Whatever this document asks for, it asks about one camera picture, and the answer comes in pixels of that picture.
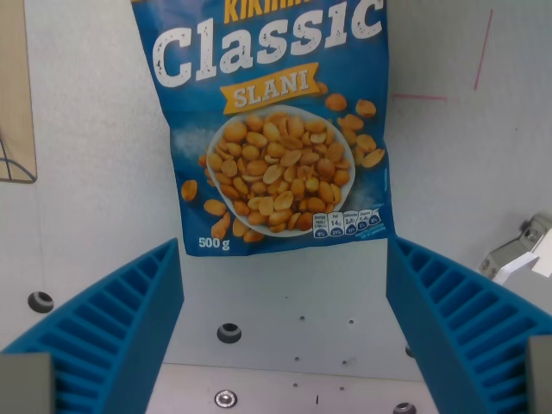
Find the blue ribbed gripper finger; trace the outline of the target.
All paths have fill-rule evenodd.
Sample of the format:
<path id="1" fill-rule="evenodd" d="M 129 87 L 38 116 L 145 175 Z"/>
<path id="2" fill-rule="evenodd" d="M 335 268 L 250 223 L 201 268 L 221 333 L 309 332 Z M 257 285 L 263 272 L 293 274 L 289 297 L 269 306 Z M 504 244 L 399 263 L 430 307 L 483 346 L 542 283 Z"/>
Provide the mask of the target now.
<path id="1" fill-rule="evenodd" d="M 143 413 L 184 303 L 171 239 L 54 310 L 3 349 L 49 354 L 57 413 Z"/>
<path id="2" fill-rule="evenodd" d="M 551 316 L 406 239 L 387 241 L 386 297 L 441 413 L 527 413 L 527 342 Z"/>

